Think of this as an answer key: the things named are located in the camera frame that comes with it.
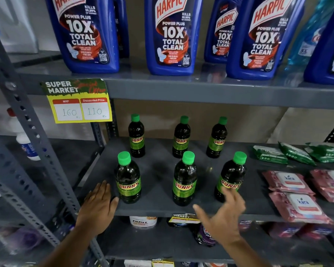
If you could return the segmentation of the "person's left hand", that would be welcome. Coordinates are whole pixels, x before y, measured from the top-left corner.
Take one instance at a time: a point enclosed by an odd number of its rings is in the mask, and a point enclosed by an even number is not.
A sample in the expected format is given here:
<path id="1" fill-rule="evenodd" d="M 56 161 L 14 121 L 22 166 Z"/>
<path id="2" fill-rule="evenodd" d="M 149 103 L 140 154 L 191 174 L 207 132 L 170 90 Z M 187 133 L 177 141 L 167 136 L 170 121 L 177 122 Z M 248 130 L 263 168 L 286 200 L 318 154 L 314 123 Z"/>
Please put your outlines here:
<path id="1" fill-rule="evenodd" d="M 113 219 L 109 217 L 109 206 L 113 199 L 111 186 L 106 181 L 104 197 L 99 199 L 100 184 L 98 183 L 91 191 L 90 199 L 81 206 L 76 220 L 76 226 L 92 227 L 98 231 L 98 235 L 107 229 Z"/>

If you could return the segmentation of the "person's right hand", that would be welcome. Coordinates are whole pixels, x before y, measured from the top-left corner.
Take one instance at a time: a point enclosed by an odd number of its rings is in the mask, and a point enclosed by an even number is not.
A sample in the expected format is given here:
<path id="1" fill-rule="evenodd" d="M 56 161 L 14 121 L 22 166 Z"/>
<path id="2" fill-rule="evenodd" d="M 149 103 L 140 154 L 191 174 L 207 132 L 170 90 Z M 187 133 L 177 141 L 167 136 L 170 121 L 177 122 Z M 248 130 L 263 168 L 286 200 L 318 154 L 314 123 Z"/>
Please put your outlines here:
<path id="1" fill-rule="evenodd" d="M 223 187 L 224 204 L 212 216 L 212 226 L 205 227 L 219 244 L 240 238 L 238 219 L 245 211 L 245 201 L 235 189 Z"/>

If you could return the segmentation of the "person's right forearm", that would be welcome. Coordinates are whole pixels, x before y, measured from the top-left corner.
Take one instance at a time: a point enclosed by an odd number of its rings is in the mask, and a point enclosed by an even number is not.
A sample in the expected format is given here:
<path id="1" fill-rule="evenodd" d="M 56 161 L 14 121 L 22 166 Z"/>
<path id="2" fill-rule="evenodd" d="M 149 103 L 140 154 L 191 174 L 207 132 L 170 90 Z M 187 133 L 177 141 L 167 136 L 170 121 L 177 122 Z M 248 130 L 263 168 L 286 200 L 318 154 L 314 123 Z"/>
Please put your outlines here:
<path id="1" fill-rule="evenodd" d="M 272 267 L 269 262 L 262 259 L 245 241 L 237 238 L 222 244 L 225 251 L 234 260 L 237 267 Z"/>

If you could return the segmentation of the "person's left forearm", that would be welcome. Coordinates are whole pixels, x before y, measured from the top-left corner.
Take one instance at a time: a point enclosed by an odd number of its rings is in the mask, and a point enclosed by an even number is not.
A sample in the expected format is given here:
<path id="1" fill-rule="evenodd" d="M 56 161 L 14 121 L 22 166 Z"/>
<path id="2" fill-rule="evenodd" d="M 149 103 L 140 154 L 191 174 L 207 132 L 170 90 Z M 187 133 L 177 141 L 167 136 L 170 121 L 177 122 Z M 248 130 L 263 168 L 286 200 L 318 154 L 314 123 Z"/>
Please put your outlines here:
<path id="1" fill-rule="evenodd" d="M 76 226 L 39 267 L 79 267 L 85 251 L 98 231 L 92 227 Z"/>

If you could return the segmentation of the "small yellow shelf label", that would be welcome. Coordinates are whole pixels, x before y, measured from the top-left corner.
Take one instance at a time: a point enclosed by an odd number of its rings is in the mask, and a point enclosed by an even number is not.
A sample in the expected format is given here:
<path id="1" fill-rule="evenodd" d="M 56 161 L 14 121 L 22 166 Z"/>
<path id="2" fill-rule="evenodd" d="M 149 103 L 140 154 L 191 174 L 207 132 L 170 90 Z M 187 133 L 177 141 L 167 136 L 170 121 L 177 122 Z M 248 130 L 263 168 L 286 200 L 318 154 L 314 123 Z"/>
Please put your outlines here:
<path id="1" fill-rule="evenodd" d="M 177 224 L 199 224 L 200 220 L 195 214 L 174 214 L 168 221 L 169 223 Z"/>

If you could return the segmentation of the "purple snack packet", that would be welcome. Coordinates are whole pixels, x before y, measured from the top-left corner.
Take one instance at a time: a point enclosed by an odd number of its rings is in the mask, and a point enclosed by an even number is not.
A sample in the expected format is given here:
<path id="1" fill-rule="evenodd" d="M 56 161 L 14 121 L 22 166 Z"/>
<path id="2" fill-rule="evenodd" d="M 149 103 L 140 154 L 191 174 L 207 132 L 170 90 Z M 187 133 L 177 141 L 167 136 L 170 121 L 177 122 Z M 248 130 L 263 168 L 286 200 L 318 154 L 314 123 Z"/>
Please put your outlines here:
<path id="1" fill-rule="evenodd" d="M 198 244 L 213 247 L 216 244 L 216 240 L 211 237 L 210 233 L 205 229 L 205 227 L 199 223 L 195 226 L 193 230 L 193 237 Z"/>

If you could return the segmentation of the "white plastic jar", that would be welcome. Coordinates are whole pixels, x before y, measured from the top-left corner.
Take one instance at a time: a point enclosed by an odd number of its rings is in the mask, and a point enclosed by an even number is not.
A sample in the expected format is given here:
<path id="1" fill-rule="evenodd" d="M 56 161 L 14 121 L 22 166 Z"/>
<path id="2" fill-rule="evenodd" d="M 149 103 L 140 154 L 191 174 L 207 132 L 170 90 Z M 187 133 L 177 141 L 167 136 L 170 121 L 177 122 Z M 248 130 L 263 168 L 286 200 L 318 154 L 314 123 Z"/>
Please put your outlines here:
<path id="1" fill-rule="evenodd" d="M 154 216 L 129 216 L 130 223 L 137 229 L 150 229 L 156 226 L 157 217 Z"/>

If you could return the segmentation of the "yellow label at rack edge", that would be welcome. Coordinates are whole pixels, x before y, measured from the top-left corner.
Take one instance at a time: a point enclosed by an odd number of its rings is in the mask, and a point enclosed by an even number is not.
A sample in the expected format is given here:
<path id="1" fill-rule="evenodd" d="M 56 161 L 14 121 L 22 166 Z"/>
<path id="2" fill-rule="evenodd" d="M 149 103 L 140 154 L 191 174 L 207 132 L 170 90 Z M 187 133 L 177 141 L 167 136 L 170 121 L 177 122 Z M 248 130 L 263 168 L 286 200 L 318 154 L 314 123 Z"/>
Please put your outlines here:
<path id="1" fill-rule="evenodd" d="M 151 260 L 152 267 L 175 267 L 173 258 L 154 258 Z"/>

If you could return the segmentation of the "white bottle with red cap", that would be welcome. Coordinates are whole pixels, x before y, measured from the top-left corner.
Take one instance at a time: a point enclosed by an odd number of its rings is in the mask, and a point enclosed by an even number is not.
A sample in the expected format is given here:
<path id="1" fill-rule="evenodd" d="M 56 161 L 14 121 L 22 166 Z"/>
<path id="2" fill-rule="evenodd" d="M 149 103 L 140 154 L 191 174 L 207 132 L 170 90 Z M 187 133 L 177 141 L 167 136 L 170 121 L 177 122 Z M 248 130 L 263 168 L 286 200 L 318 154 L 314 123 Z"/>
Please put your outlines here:
<path id="1" fill-rule="evenodd" d="M 28 138 L 13 109 L 10 107 L 7 108 L 7 113 L 9 115 L 9 131 L 16 135 L 16 141 L 21 146 L 28 159 L 31 161 L 40 161 L 39 155 L 34 149 L 31 140 Z"/>

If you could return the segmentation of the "yellow and green price tag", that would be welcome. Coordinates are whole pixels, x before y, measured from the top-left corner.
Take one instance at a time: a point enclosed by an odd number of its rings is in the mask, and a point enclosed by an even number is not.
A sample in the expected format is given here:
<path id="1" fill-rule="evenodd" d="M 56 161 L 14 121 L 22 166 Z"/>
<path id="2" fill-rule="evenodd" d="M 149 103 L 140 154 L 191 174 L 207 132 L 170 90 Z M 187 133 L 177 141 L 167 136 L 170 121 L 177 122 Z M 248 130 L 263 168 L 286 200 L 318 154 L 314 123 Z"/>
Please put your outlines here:
<path id="1" fill-rule="evenodd" d="M 103 79 L 41 82 L 56 124 L 113 121 L 107 85 Z"/>

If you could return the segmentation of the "pink wipes packet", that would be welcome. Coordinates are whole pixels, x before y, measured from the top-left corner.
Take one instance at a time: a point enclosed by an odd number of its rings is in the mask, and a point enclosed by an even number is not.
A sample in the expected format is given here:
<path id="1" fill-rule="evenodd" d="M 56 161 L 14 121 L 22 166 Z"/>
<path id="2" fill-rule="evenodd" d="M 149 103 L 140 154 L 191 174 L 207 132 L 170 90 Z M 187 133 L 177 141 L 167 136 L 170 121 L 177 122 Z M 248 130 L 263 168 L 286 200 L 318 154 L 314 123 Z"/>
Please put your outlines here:
<path id="1" fill-rule="evenodd" d="M 266 179 L 269 190 L 272 192 L 297 193 L 314 196 L 303 175 L 298 173 L 288 173 L 280 171 L 264 171 L 263 177 Z"/>
<path id="2" fill-rule="evenodd" d="M 334 224 L 334 221 L 324 213 L 313 196 L 271 192 L 269 197 L 281 217 L 289 223 Z"/>
<path id="3" fill-rule="evenodd" d="M 314 169 L 310 175 L 317 191 L 326 201 L 334 203 L 334 170 Z"/>

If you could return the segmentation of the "pink packets on lower shelf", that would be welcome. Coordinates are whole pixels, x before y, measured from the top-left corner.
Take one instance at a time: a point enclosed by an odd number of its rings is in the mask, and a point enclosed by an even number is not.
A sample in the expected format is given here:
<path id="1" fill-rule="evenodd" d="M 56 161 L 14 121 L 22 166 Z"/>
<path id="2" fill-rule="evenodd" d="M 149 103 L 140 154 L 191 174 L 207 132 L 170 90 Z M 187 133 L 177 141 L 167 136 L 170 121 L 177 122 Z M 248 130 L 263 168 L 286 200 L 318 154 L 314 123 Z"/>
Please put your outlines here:
<path id="1" fill-rule="evenodd" d="M 267 233 L 272 238 L 298 237 L 307 241 L 318 241 L 334 232 L 334 225 L 301 222 L 272 222 Z"/>

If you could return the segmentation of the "grey metal shelf rack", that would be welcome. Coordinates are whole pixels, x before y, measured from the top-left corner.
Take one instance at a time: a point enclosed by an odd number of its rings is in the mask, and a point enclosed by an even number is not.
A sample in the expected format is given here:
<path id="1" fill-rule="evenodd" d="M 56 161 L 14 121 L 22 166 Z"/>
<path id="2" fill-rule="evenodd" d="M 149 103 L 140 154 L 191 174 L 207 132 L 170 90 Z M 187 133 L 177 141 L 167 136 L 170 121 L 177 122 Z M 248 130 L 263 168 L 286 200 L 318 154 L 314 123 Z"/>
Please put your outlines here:
<path id="1" fill-rule="evenodd" d="M 169 101 L 183 103 L 225 103 L 252 106 L 294 107 L 334 110 L 334 85 L 316 85 L 299 83 L 297 86 L 286 83 L 286 73 L 279 72 L 275 78 L 268 81 L 224 79 L 220 83 L 208 83 L 187 77 L 152 76 L 134 74 L 132 72 L 118 74 L 103 74 L 102 80 L 107 85 L 109 99 Z M 98 74 L 20 74 L 15 64 L 12 64 L 8 54 L 0 42 L 0 88 L 8 103 L 19 112 L 20 121 L 28 127 L 30 136 L 39 136 L 43 127 L 36 115 L 28 95 L 45 95 L 40 86 L 42 81 L 62 79 L 90 79 Z M 36 125 L 39 132 L 31 132 Z M 24 217 L 31 227 L 51 243 L 57 246 L 59 240 L 46 227 L 53 217 L 53 205 L 32 202 L 36 209 L 30 209 L 30 203 L 35 193 L 42 197 L 41 191 L 26 174 L 24 168 L 13 157 L 12 153 L 0 141 L 0 193 L 13 208 Z M 39 219 L 40 206 L 47 204 L 48 218 L 46 222 Z"/>

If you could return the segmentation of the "row of blue cleaner bottles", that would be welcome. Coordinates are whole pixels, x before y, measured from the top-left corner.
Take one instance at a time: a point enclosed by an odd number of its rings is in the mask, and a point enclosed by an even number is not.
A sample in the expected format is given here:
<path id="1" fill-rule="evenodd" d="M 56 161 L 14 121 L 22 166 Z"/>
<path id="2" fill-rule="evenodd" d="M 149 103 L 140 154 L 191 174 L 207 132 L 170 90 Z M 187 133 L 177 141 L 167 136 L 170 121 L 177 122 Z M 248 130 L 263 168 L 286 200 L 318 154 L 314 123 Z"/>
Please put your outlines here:
<path id="1" fill-rule="evenodd" d="M 128 38 L 125 0 L 45 0 L 66 66 L 73 73 L 120 69 L 116 19 Z M 215 0 L 204 59 L 226 64 L 233 79 L 273 78 L 302 16 L 305 0 Z M 151 74 L 194 72 L 202 0 L 144 0 L 145 50 Z M 304 40 L 304 80 L 334 85 L 334 0 L 320 0 L 313 23 L 323 24 Z"/>

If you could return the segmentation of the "translucent light blue bottle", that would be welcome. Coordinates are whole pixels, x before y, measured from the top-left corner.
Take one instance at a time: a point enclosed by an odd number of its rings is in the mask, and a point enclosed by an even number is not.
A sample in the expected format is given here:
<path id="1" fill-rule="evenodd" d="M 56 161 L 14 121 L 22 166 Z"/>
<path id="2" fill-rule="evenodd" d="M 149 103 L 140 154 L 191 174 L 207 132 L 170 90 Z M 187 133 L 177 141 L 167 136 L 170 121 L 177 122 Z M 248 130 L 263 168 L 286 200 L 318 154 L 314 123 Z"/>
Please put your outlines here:
<path id="1" fill-rule="evenodd" d="M 334 12 L 334 0 L 318 0 L 315 10 L 298 34 L 288 56 L 288 65 L 306 66 Z"/>

